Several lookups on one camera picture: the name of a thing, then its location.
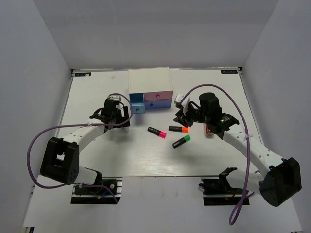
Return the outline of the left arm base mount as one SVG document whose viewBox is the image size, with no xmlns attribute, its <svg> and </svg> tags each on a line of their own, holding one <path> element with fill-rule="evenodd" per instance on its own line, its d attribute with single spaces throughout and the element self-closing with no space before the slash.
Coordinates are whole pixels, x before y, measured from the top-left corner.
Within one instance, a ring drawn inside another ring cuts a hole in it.
<svg viewBox="0 0 311 233">
<path fill-rule="evenodd" d="M 122 177 L 102 177 L 100 187 L 75 184 L 70 203 L 116 205 L 121 198 L 122 183 Z"/>
</svg>

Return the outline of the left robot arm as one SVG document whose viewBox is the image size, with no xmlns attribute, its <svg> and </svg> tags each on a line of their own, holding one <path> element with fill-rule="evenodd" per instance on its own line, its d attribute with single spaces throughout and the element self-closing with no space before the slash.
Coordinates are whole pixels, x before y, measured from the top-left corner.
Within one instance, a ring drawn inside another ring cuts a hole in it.
<svg viewBox="0 0 311 233">
<path fill-rule="evenodd" d="M 130 126 L 129 110 L 119 95 L 108 97 L 102 108 L 90 117 L 91 122 L 62 137 L 52 137 L 43 157 L 40 174 L 62 184 L 86 185 L 93 194 L 102 190 L 102 175 L 96 170 L 80 166 L 80 153 L 97 137 L 115 128 Z"/>
</svg>

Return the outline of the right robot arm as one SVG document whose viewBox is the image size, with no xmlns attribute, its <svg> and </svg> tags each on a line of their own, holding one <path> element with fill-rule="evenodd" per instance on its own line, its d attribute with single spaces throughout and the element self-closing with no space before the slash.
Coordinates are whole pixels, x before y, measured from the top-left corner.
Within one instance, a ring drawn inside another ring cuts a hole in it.
<svg viewBox="0 0 311 233">
<path fill-rule="evenodd" d="M 261 195 L 270 205 L 278 207 L 301 190 L 298 161 L 284 159 L 256 139 L 247 137 L 246 128 L 232 115 L 222 112 L 215 94 L 201 94 L 199 105 L 190 100 L 183 102 L 183 98 L 179 93 L 174 100 L 179 108 L 175 122 L 184 127 L 191 127 L 193 123 L 206 124 L 213 134 L 250 157 L 259 172 L 248 174 L 248 191 Z"/>
</svg>

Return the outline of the light blue small drawer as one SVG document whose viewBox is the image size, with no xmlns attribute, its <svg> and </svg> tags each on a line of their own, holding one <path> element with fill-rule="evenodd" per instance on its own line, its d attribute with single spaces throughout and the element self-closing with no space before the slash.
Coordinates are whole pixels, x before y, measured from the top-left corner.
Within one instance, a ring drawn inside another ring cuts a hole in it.
<svg viewBox="0 0 311 233">
<path fill-rule="evenodd" d="M 129 94 L 130 102 L 132 104 L 133 114 L 145 113 L 145 102 L 143 93 Z"/>
</svg>

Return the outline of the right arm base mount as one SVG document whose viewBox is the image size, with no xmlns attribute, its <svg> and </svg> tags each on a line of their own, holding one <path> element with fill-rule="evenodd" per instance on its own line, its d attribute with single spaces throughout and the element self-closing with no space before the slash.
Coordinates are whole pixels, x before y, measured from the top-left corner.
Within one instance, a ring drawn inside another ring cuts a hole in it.
<svg viewBox="0 0 311 233">
<path fill-rule="evenodd" d="M 242 197 L 242 189 L 227 189 L 218 178 L 202 179 L 198 186 L 204 206 L 235 206 Z"/>
</svg>

